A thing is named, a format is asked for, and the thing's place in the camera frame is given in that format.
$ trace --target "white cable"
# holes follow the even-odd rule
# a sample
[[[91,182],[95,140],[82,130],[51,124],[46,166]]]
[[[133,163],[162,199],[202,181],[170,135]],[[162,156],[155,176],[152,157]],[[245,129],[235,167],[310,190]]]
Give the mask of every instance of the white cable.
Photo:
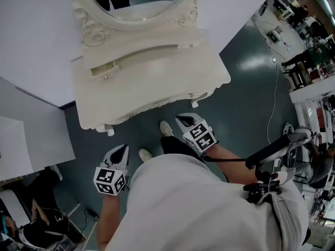
[[[277,81],[278,81],[278,63],[276,62],[276,87],[275,87],[275,89],[274,89],[274,95],[273,95],[273,96],[274,96],[273,108],[272,108],[272,113],[271,113],[269,122],[267,123],[267,140],[268,140],[269,144],[271,144],[271,141],[270,141],[270,139],[269,139],[269,125],[270,125],[271,119],[272,119],[272,117],[273,117],[274,109],[275,109],[275,107],[276,107]]]

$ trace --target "desk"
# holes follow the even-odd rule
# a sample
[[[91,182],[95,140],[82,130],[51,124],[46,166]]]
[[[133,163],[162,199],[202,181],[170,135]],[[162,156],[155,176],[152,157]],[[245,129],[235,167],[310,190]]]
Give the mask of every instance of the desk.
[[[288,19],[291,16],[294,16],[293,10],[291,9],[291,4],[288,0],[277,0],[279,3],[281,3],[285,7],[285,11],[281,14],[281,17],[283,19]]]

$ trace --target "white vanity table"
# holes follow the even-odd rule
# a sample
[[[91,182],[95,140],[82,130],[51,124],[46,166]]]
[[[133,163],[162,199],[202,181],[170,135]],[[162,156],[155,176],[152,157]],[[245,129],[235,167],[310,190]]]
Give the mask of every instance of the white vanity table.
[[[192,107],[230,75],[196,26],[200,0],[154,1],[110,12],[77,0],[83,57],[72,63],[83,129],[114,134],[112,125],[180,99]]]

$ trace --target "gray floor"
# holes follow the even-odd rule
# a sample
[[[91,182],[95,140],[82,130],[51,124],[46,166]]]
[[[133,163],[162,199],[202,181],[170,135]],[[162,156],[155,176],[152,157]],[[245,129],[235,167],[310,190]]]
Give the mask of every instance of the gray floor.
[[[63,174],[62,187],[66,187],[75,200],[99,213],[103,196],[92,182],[95,167],[105,153],[120,144],[131,148],[129,174],[141,165],[138,150],[147,148],[154,156],[162,154],[159,122],[168,121],[175,135],[181,138],[174,118],[179,113],[196,112],[213,127],[220,144],[246,157],[268,145],[267,122],[272,112],[276,80],[276,64],[263,36],[254,23],[248,22],[220,53],[232,81],[221,86],[215,93],[193,109],[189,101],[178,101],[141,113],[125,123],[115,126],[116,134],[83,130],[79,125],[76,107],[65,111],[75,161],[59,165]],[[270,124],[271,142],[282,134],[285,123],[298,124],[288,88],[282,73],[278,72],[276,107]],[[215,165],[210,168],[224,179]],[[125,212],[127,193],[121,195],[122,211]]]

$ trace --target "black and white cube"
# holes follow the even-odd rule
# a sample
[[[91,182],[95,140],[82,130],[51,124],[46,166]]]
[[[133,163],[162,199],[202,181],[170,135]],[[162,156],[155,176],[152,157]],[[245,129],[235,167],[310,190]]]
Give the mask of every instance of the black and white cube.
[[[217,143],[205,120],[187,131],[183,135],[183,138],[186,140],[188,145],[201,153]]]
[[[97,167],[93,182],[98,192],[106,195],[118,195],[126,184],[123,171]]]

